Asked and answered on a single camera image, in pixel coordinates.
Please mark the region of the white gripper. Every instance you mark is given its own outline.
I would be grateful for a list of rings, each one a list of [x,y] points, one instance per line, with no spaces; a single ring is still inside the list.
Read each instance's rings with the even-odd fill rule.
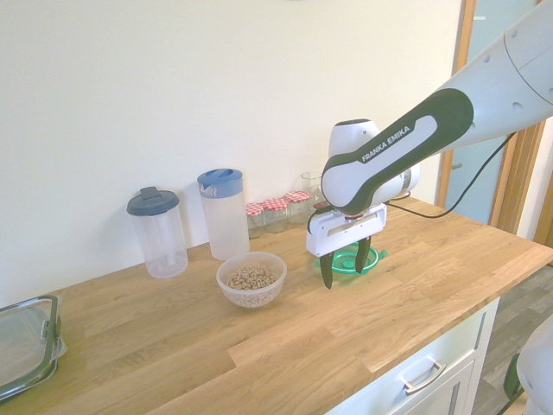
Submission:
[[[308,224],[306,247],[310,253],[320,257],[323,282],[332,288],[334,277],[332,265],[335,251],[358,242],[355,270],[361,274],[371,248],[373,234],[381,232],[386,223],[386,205],[369,208],[359,218],[352,219],[331,210],[317,214]]]

